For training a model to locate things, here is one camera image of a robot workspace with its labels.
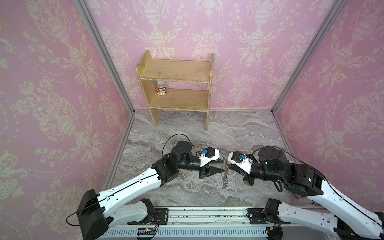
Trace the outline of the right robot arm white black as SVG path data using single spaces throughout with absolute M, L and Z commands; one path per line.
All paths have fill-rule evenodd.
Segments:
M 285 152 L 273 146 L 252 154 L 231 152 L 229 169 L 241 174 L 244 182 L 255 179 L 274 183 L 279 192 L 287 190 L 308 198 L 328 210 L 319 213 L 296 208 L 276 199 L 268 199 L 262 213 L 267 222 L 277 225 L 298 224 L 323 232 L 337 240 L 382 240 L 384 214 L 371 212 L 337 190 L 317 169 L 289 162 Z

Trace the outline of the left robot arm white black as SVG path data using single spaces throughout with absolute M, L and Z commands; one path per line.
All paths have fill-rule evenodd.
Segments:
M 110 227 L 123 223 L 149 224 L 158 221 L 156 209 L 149 199 L 131 205 L 129 202 L 142 194 L 171 182 L 179 170 L 198 171 L 199 179 L 224 172 L 210 166 L 221 164 L 218 149 L 208 147 L 192 154 L 192 144 L 180 141 L 169 154 L 164 155 L 150 168 L 127 182 L 99 193 L 91 189 L 84 193 L 75 212 L 84 240 L 96 240 Z

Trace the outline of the silver metal key holder plate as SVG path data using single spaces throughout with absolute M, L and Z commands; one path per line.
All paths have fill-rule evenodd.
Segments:
M 228 169 L 228 161 L 223 159 L 223 169 L 225 170 L 222 173 L 222 180 L 223 180 L 223 189 L 227 188 L 228 182 L 229 182 L 229 169 Z

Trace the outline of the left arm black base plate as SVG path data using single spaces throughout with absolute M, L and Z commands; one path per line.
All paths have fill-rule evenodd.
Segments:
M 167 225 L 169 208 L 155 208 L 154 214 L 149 214 L 140 222 L 127 222 L 127 225 Z

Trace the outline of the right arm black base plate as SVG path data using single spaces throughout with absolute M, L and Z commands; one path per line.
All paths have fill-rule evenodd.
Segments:
M 263 208 L 248 208 L 247 218 L 251 225 L 274 224 L 287 225 L 289 222 L 283 222 L 278 218 L 277 211 L 265 210 Z

